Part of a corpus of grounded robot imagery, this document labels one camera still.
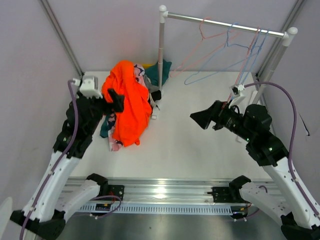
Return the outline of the pink patterned shorts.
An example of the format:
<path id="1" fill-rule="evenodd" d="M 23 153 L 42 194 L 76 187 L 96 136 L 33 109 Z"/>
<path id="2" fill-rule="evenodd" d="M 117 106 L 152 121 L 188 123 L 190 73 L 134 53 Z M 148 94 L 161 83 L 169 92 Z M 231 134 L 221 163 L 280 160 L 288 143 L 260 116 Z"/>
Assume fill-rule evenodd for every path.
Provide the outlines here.
<path id="1" fill-rule="evenodd" d="M 145 84 L 144 76 L 145 69 L 141 64 L 134 64 L 134 76 L 136 81 L 143 87 L 147 87 Z M 108 139 L 109 150 L 111 152 L 117 152 L 123 147 L 123 143 L 119 140 L 113 138 L 113 133 L 115 131 L 117 116 L 113 112 L 107 115 L 100 129 L 100 136 L 103 139 Z"/>

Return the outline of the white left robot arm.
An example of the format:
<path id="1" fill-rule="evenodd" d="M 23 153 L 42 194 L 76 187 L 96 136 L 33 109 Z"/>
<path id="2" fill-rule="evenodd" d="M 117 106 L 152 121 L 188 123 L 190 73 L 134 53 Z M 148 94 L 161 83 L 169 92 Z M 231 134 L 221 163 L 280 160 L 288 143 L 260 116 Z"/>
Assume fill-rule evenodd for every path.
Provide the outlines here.
<path id="1" fill-rule="evenodd" d="M 87 202 L 122 201 L 123 195 L 112 191 L 108 179 L 97 173 L 87 176 L 78 189 L 60 198 L 68 178 L 92 143 L 103 115 L 124 110 L 125 97 L 112 88 L 107 93 L 110 102 L 104 97 L 87 98 L 80 92 L 71 95 L 66 120 L 36 192 L 23 209 L 13 211 L 10 216 L 12 222 L 21 226 L 20 239 L 56 240 L 68 220 Z"/>

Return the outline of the grey shorts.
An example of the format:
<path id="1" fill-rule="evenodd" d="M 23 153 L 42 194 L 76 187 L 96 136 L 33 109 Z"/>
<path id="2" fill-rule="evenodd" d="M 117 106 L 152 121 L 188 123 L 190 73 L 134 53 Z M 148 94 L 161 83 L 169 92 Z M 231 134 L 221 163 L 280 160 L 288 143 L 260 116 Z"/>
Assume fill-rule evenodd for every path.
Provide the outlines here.
<path id="1" fill-rule="evenodd" d="M 145 84 L 145 86 L 148 89 L 150 94 L 154 93 L 154 92 L 157 92 L 157 91 L 160 91 L 158 86 L 155 86 L 155 85 L 153 85 L 151 83 L 150 78 L 146 74 L 143 76 L 143 80 L 144 80 L 144 84 Z"/>

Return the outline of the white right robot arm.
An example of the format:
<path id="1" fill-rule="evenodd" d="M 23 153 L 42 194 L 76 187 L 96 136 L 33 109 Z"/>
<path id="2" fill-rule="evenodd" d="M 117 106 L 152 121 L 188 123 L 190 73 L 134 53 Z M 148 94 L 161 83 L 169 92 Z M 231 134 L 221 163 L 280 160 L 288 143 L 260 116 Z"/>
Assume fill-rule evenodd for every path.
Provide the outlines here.
<path id="1" fill-rule="evenodd" d="M 305 197 L 309 197 L 317 210 L 320 205 L 305 190 L 306 186 L 297 181 L 298 173 L 289 163 L 289 152 L 270 132 L 272 118 L 266 107 L 250 104 L 243 114 L 237 109 L 236 105 L 217 100 L 209 108 L 192 113 L 190 117 L 204 130 L 214 122 L 214 130 L 226 128 L 245 140 L 249 156 L 271 177 L 285 201 L 277 200 L 244 175 L 229 183 L 229 198 L 234 202 L 244 200 L 254 204 L 280 226 L 288 240 L 318 240 L 320 216 Z"/>

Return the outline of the orange shorts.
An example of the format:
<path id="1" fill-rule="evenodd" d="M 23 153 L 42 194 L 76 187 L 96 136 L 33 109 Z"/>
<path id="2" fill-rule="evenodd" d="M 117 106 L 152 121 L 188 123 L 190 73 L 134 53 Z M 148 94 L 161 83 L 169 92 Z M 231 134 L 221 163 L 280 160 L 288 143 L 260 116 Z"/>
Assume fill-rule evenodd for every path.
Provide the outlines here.
<path id="1" fill-rule="evenodd" d="M 107 90 L 114 89 L 124 95 L 124 110 L 116 114 L 113 138 L 124 147 L 140 144 L 140 137 L 149 125 L 152 107 L 149 91 L 135 78 L 134 63 L 128 60 L 118 62 L 110 71 L 102 85 L 101 92 L 108 103 L 112 102 Z"/>

